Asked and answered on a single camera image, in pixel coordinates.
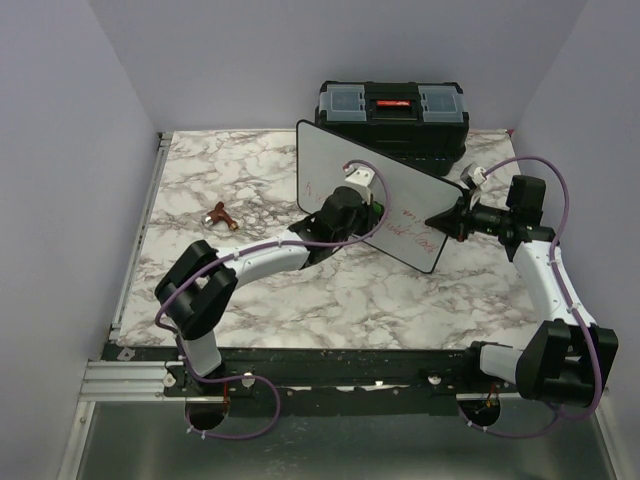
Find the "black toolbox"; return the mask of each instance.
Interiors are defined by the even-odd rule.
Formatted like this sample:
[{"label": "black toolbox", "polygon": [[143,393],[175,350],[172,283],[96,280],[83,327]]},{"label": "black toolbox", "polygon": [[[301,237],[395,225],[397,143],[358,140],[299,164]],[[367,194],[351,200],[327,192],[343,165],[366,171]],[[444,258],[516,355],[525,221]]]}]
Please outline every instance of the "black toolbox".
[{"label": "black toolbox", "polygon": [[466,151],[469,113],[457,83],[343,83],[320,89],[316,125],[422,172],[447,175]]}]

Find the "white marble surface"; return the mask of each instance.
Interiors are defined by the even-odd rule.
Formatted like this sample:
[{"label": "white marble surface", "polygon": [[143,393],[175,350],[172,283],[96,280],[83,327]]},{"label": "white marble surface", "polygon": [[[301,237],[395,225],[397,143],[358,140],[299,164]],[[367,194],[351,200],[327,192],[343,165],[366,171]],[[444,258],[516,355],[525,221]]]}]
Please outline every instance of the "white marble surface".
[{"label": "white marble surface", "polygon": [[[471,133],[467,148],[449,178],[471,161],[489,166],[514,154],[503,131]],[[515,165],[497,172],[483,202],[503,206],[517,173]],[[241,245],[300,219],[295,178],[293,131],[174,134],[118,343],[173,345],[153,325],[158,281],[195,240]],[[240,230],[201,225],[220,200]],[[221,346],[235,347],[459,348],[479,339],[523,347],[535,328],[504,250],[478,235],[449,241],[431,275],[356,245],[316,267],[254,282],[234,293],[216,334]]]}]

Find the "purple cable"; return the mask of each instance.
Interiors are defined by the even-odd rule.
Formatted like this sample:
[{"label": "purple cable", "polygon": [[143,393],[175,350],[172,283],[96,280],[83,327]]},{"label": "purple cable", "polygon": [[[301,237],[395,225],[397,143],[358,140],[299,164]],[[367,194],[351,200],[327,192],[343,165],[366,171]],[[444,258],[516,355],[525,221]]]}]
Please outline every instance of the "purple cable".
[{"label": "purple cable", "polygon": [[[519,161],[523,161],[523,160],[534,160],[537,162],[541,162],[544,163],[546,166],[548,166],[553,173],[555,173],[556,177],[558,178],[558,180],[560,181],[560,185],[562,186],[562,192],[564,195],[564,210],[562,213],[562,219],[560,220],[560,225],[558,227],[558,230],[556,232],[556,236],[554,237],[553,241],[551,242],[551,245],[549,247],[549,258],[551,260],[555,260],[555,250],[556,247],[558,246],[558,242],[560,241],[560,236],[562,235],[562,232],[564,232],[564,228],[567,224],[567,220],[569,218],[569,187],[567,186],[567,182],[565,181],[564,177],[562,176],[562,173],[560,173],[560,170],[558,170],[558,168],[551,163],[549,160],[542,158],[542,157],[536,157],[536,156],[523,156],[523,157],[512,157],[512,158],[508,158],[506,160],[503,160],[502,162],[499,162],[495,165],[493,165],[492,167],[488,168],[487,171],[485,172],[485,176],[488,177],[489,175],[491,175],[493,172],[495,172],[496,170],[498,170],[499,168],[504,167],[505,165],[508,165],[510,163],[514,163],[514,162],[519,162]],[[564,282],[564,279],[562,278],[562,275],[560,274],[560,269],[558,268],[558,265],[556,262],[551,262],[551,269],[553,270],[553,274],[556,278],[556,281],[558,282],[558,285],[560,286],[560,290],[562,291],[562,296],[565,299],[565,302],[567,302],[568,305],[573,305],[573,299],[571,298],[571,294],[569,293],[569,289],[567,288],[567,285]],[[502,437],[502,438],[512,438],[512,439],[526,439],[526,438],[535,438],[535,437],[539,437],[542,435],[545,435],[546,433],[549,433],[553,430],[555,430],[558,426],[558,420],[560,418],[564,418],[567,420],[574,420],[574,421],[579,421],[579,420],[584,420],[586,418],[589,418],[595,411],[596,408],[598,408],[598,404],[600,403],[600,398],[602,397],[602,372],[600,370],[600,363],[598,361],[598,354],[596,352],[596,348],[595,345],[593,343],[593,340],[591,338],[591,335],[589,333],[589,328],[587,327],[586,322],[584,321],[584,319],[582,318],[582,315],[580,314],[580,312],[577,309],[573,309],[572,313],[576,319],[576,321],[578,322],[578,325],[580,326],[580,330],[582,331],[582,334],[584,335],[585,338],[585,342],[587,344],[587,350],[589,351],[589,357],[591,358],[591,364],[593,365],[593,375],[594,375],[594,395],[593,395],[593,399],[591,401],[591,404],[589,405],[589,407],[587,408],[586,411],[584,411],[581,414],[572,416],[572,415],[568,415],[566,413],[564,413],[563,408],[560,408],[559,410],[555,410],[555,408],[553,406],[549,406],[549,408],[554,411],[554,418],[551,421],[551,423],[549,425],[547,425],[545,428],[543,428],[542,430],[538,431],[538,432],[534,432],[534,433],[529,433],[529,434],[510,434],[510,433],[502,433],[502,432],[496,432],[493,430],[489,430],[489,429],[485,429],[483,427],[481,427],[480,425],[476,425],[475,423],[472,423],[467,416],[464,414],[464,412],[459,409],[459,413],[460,415],[465,419],[465,421],[467,423],[470,423],[469,426],[475,428],[476,430],[480,430],[480,431],[484,431],[486,433],[489,433],[491,435],[497,436],[497,437]]]},{"label": "purple cable", "polygon": [[[384,196],[385,196],[385,199],[384,199],[385,200],[384,212],[382,213],[382,217],[380,218],[380,221],[378,222],[378,224],[370,232],[367,232],[366,234],[362,235],[361,237],[355,237],[355,238],[352,238],[351,240],[346,240],[344,242],[335,242],[335,243],[305,242],[305,241],[299,241],[299,240],[283,240],[282,242],[274,241],[274,242],[269,242],[269,243],[263,243],[261,245],[254,245],[252,247],[245,248],[244,250],[240,250],[237,254],[230,254],[230,255],[226,255],[224,257],[218,258],[218,259],[214,260],[213,262],[211,262],[211,263],[205,265],[204,267],[202,267],[196,273],[191,275],[191,277],[189,277],[182,285],[180,285],[176,289],[176,291],[173,292],[169,296],[169,298],[167,298],[167,300],[165,300],[165,302],[160,306],[160,309],[156,313],[156,316],[155,316],[155,318],[153,320],[153,323],[159,328],[162,328],[164,330],[168,330],[171,333],[173,333],[174,335],[178,335],[178,330],[176,328],[174,328],[174,327],[172,327],[170,325],[166,325],[166,324],[162,323],[162,321],[161,321],[162,315],[164,315],[164,313],[167,311],[169,306],[175,301],[175,299],[182,292],[184,292],[187,288],[189,288],[198,278],[201,278],[201,277],[205,276],[208,272],[210,272],[211,270],[213,270],[217,266],[219,266],[219,265],[221,265],[221,264],[223,264],[225,262],[228,262],[229,260],[233,260],[236,257],[236,255],[241,257],[241,256],[244,256],[244,255],[248,255],[250,253],[254,253],[254,252],[257,252],[257,251],[260,251],[260,250],[264,250],[266,248],[287,246],[287,245],[301,246],[301,247],[341,248],[341,247],[347,247],[349,245],[353,245],[353,244],[362,242],[362,241],[366,240],[367,238],[370,238],[373,235],[375,235],[380,230],[380,228],[382,228],[382,225],[384,224],[384,222],[386,222],[387,218],[389,218],[389,212],[391,211],[391,190],[389,189],[389,185],[387,184],[387,181],[384,179],[384,177],[380,173],[380,170],[378,170],[377,167],[375,167],[371,163],[366,162],[364,160],[351,160],[351,161],[347,162],[344,165],[343,168],[346,170],[353,164],[364,165],[365,167],[370,168],[371,170],[373,170],[373,172],[380,179],[380,182],[382,183],[382,188],[384,190]],[[178,350],[180,352],[180,355],[184,357],[185,366],[187,367],[187,369],[189,370],[189,372],[191,373],[193,378],[195,378],[199,382],[215,384],[215,383],[225,383],[225,382],[230,382],[230,381],[235,381],[235,380],[254,379],[254,380],[258,380],[258,381],[266,384],[271,389],[271,391],[273,391],[273,394],[275,395],[275,398],[276,398],[276,411],[274,412],[274,415],[273,415],[271,421],[269,422],[269,424],[266,427],[262,428],[261,430],[258,430],[257,432],[248,433],[248,434],[244,434],[244,435],[224,435],[224,434],[209,433],[209,432],[203,432],[201,430],[196,430],[191,425],[191,422],[189,420],[189,411],[187,409],[186,419],[187,419],[187,423],[189,423],[189,428],[190,428],[191,431],[195,431],[197,433],[200,433],[201,435],[204,434],[205,436],[212,437],[212,438],[221,438],[221,439],[225,439],[225,440],[249,440],[251,438],[259,437],[260,435],[268,432],[271,428],[273,428],[273,426],[276,424],[276,422],[278,420],[278,416],[280,415],[280,396],[278,395],[278,390],[276,389],[276,387],[275,387],[275,385],[273,383],[271,383],[268,379],[266,379],[264,377],[260,377],[258,375],[238,375],[238,376],[233,376],[233,377],[223,377],[223,378],[216,378],[216,379],[204,378],[204,377],[198,375],[193,370],[193,368],[191,367],[191,364],[189,363],[189,360],[188,360],[187,356],[184,354],[184,349],[182,347],[181,342],[179,341],[178,338],[176,340],[177,340]]]},{"label": "purple cable", "polygon": [[527,440],[530,438],[536,438],[536,437],[541,437],[542,435],[546,435],[547,433],[553,432],[556,428],[560,426],[560,423],[558,422],[559,413],[553,408],[551,407],[549,408],[553,412],[553,420],[551,420],[551,423],[549,423],[549,425],[544,427],[542,430],[538,430],[537,432],[533,432],[533,433],[496,432],[495,430],[490,430],[486,427],[481,427],[480,425],[475,424],[471,420],[469,420],[469,418],[465,415],[465,413],[462,411],[460,406],[458,406],[458,414],[464,419],[464,421],[469,427],[475,430],[488,433],[489,435],[493,435],[494,437],[499,437],[499,438],[508,438],[510,440]]}]

